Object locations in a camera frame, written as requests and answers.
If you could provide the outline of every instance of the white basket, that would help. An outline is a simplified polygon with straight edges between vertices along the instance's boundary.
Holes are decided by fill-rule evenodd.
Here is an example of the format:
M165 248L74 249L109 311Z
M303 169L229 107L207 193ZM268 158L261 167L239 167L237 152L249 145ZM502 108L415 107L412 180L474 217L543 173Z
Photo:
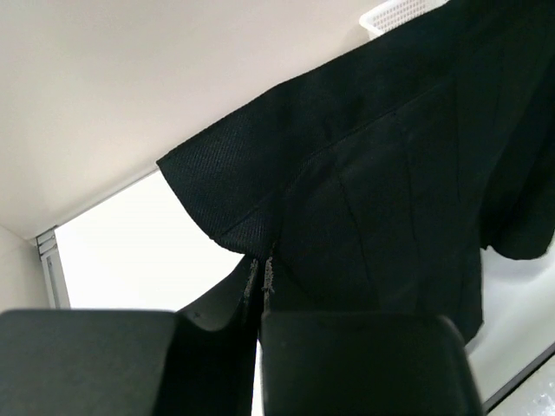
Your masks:
M359 23L369 34L370 40L376 39L397 26L436 9L448 0L388 0L364 13Z

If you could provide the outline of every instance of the white surface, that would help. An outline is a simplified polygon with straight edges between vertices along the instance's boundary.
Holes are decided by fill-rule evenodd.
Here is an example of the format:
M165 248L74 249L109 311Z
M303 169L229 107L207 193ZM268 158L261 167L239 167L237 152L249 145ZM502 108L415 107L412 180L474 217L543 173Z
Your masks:
M370 40L398 26L436 9L448 0L388 0L364 13L359 23L369 34Z
M482 258L485 324L468 349L486 400L555 342L555 247L529 262Z
M32 238L275 84L382 0L3 0L0 224Z
M0 227L0 313L48 306L36 248Z
M489 414L491 416L555 416L555 357Z
M55 234L73 308L181 309L242 258L200 230L160 172Z

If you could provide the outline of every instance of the white wall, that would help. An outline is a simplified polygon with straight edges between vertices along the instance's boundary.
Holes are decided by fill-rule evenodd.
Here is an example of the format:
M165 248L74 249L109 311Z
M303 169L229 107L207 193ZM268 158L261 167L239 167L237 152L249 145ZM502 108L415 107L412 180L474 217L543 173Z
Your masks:
M0 312L48 306L36 247L0 226Z
M358 18L382 2L0 1L0 224L23 237L63 224L184 138L367 42Z

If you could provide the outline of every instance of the black garment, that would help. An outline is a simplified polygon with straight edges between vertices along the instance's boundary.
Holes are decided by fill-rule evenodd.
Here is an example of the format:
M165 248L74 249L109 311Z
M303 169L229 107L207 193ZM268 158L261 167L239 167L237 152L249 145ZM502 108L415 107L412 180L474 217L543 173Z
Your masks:
M218 244L272 257L274 309L482 323L480 246L555 225L555 2L451 0L159 161Z

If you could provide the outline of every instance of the black fabric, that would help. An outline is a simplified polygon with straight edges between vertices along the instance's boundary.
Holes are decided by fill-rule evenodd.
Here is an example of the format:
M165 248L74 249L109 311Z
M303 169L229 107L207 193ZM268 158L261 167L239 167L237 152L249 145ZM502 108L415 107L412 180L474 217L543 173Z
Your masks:
M264 416L485 416L448 319L272 312L261 334Z
M0 416L250 416L257 262L175 314L0 315Z
M451 0L160 169L217 243L283 266L271 308L442 314L469 340L480 246L532 258L552 238L554 54L552 0Z

